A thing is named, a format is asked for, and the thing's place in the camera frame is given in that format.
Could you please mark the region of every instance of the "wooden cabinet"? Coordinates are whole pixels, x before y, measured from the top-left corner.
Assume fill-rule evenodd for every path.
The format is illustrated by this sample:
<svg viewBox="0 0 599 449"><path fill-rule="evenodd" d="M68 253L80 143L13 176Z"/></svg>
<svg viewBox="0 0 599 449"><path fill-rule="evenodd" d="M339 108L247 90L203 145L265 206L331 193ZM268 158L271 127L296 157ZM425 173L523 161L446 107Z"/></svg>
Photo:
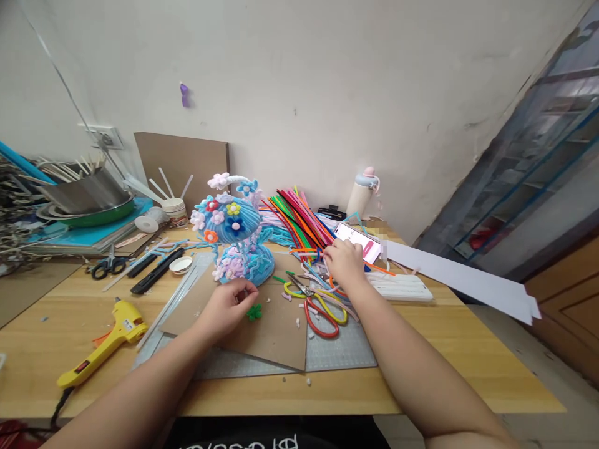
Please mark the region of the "wooden cabinet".
<svg viewBox="0 0 599 449"><path fill-rule="evenodd" d="M525 285L543 316L530 331L599 385L599 238Z"/></svg>

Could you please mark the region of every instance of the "yellow glue gun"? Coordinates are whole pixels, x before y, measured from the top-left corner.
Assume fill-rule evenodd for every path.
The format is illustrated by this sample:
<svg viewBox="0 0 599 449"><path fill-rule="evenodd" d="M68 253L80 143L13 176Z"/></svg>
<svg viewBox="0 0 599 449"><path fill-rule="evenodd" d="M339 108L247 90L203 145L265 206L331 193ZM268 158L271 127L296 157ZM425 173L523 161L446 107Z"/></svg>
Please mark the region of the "yellow glue gun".
<svg viewBox="0 0 599 449"><path fill-rule="evenodd" d="M133 304L116 298L112 314L115 324L100 346L93 351L77 368L67 371L58 378L58 386L63 390L83 384L102 363L125 341L134 343L148 331L141 314Z"/></svg>

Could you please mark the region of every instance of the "stack of paper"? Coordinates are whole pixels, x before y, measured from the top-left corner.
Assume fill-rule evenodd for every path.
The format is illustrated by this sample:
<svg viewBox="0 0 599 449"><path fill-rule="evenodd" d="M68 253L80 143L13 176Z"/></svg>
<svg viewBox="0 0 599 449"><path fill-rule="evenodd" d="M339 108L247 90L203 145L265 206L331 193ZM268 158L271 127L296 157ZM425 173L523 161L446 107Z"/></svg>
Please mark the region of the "stack of paper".
<svg viewBox="0 0 599 449"><path fill-rule="evenodd" d="M150 198L136 198L131 214L113 223L93 228L72 228L57 222L46 226L43 232L33 235L29 242L48 240L30 246L27 250L36 254L81 254L98 256L104 254L112 243L118 243L135 228L134 220L152 207Z"/></svg>

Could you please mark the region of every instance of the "hand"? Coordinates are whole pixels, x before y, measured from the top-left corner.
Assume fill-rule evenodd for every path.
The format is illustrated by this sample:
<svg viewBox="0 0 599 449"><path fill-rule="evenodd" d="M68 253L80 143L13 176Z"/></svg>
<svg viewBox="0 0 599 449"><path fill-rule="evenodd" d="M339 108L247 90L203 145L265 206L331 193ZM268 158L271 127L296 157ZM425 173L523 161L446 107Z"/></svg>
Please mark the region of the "hand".
<svg viewBox="0 0 599 449"><path fill-rule="evenodd" d="M368 282L364 273L362 245L336 239L324 249L324 260L329 272L344 290L358 282Z"/></svg>
<svg viewBox="0 0 599 449"><path fill-rule="evenodd" d="M257 297L254 284L243 278L232 279L214 290L193 328L215 343L237 326Z"/></svg>

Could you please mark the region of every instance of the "smartphone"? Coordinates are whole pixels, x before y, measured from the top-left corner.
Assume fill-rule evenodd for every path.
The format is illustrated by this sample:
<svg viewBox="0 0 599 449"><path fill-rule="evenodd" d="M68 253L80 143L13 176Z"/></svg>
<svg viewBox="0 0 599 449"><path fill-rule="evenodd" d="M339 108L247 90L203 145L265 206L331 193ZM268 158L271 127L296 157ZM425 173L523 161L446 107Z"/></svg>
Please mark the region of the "smartphone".
<svg viewBox="0 0 599 449"><path fill-rule="evenodd" d="M362 245L362 258L364 259L364 262L372 264L376 258L381 255L382 247L377 239L362 234L360 231L357 231L348 224L338 224L335 228L334 234L341 240L349 240L352 243L359 243Z"/></svg>

